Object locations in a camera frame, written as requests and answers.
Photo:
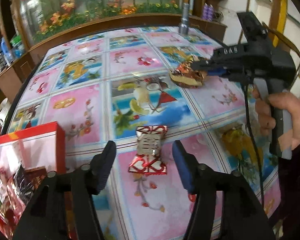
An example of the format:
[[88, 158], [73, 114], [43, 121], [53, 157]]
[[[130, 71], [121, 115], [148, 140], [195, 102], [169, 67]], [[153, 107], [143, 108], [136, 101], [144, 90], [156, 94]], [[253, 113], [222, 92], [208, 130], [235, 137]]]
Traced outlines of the purple bottles on shelf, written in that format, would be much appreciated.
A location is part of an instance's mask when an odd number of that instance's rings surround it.
[[213, 21], [214, 12], [213, 6], [205, 3], [203, 6], [202, 19], [210, 22]]

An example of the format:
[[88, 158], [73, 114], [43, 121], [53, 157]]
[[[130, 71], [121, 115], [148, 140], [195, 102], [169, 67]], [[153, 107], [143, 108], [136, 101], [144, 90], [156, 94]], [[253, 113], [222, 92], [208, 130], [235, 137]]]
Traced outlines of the wooden chair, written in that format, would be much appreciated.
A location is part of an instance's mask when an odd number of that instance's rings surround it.
[[287, 89], [300, 98], [300, 50], [283, 33], [265, 23], [262, 23], [262, 27], [278, 39], [271, 49], [273, 66], [269, 78], [275, 82], [274, 88], [280, 92]]

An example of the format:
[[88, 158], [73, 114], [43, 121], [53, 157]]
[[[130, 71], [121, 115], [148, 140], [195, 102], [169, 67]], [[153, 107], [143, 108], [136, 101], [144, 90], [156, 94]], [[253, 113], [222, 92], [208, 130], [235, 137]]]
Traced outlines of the silver flashlight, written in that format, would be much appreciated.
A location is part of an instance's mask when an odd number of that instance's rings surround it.
[[187, 35], [189, 32], [189, 11], [190, 11], [190, 5], [189, 3], [183, 3], [183, 13], [181, 17], [181, 22], [179, 24], [179, 34], [181, 35]]

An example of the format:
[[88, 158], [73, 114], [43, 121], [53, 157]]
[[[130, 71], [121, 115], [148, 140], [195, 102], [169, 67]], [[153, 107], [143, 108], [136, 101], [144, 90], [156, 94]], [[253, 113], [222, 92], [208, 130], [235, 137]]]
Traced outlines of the colourful patterned tablecloth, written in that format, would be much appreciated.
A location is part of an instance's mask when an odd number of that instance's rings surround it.
[[183, 188], [172, 145], [213, 170], [239, 170], [271, 216], [281, 194], [277, 158], [239, 84], [217, 76], [181, 88], [170, 77], [219, 42], [190, 29], [141, 27], [89, 35], [47, 51], [18, 100], [8, 133], [56, 122], [65, 133], [66, 168], [102, 152], [117, 156], [106, 188], [93, 196], [105, 239], [182, 239], [196, 198]]

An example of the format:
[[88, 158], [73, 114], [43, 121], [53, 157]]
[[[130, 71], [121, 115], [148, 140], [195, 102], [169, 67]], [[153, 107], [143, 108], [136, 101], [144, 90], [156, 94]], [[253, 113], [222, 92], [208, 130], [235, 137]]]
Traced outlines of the floral glass partition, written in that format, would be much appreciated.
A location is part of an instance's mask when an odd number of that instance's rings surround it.
[[29, 47], [102, 18], [135, 13], [181, 13], [182, 0], [12, 0]]

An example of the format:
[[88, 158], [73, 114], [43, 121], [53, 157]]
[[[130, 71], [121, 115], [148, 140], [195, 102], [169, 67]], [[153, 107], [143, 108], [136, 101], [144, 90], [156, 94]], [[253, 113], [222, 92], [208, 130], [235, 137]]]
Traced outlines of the dark brown candy packet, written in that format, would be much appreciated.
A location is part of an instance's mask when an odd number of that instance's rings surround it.
[[25, 169], [22, 164], [19, 165], [13, 176], [13, 181], [17, 196], [25, 205], [29, 203], [46, 175], [47, 171], [44, 166]]

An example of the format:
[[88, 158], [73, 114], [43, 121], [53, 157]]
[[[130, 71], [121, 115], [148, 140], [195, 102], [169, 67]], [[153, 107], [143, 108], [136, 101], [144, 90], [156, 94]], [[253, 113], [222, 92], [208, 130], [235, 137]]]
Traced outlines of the red white box lid tray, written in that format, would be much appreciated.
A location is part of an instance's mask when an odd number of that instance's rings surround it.
[[65, 173], [65, 132], [57, 122], [0, 136], [0, 232], [11, 239], [25, 202], [7, 185], [17, 169]]

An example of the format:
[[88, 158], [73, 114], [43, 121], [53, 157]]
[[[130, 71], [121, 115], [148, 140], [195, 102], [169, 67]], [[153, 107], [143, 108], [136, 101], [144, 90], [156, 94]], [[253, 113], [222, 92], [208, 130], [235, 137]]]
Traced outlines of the brown gold snack packet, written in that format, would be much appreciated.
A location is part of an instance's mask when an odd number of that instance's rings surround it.
[[191, 64], [205, 60], [205, 58], [191, 55], [188, 56], [186, 61], [180, 63], [178, 67], [170, 71], [169, 76], [173, 83], [183, 88], [198, 88], [202, 87], [207, 77], [207, 72], [203, 70], [193, 70]]

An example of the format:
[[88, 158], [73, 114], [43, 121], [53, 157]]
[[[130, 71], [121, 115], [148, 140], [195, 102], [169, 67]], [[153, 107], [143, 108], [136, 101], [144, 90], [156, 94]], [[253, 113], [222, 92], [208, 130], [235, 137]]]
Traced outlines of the red white candy packet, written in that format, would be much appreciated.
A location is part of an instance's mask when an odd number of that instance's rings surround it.
[[128, 167], [129, 173], [142, 175], [166, 175], [167, 166], [161, 160], [162, 140], [167, 126], [138, 126], [136, 128], [136, 155]]

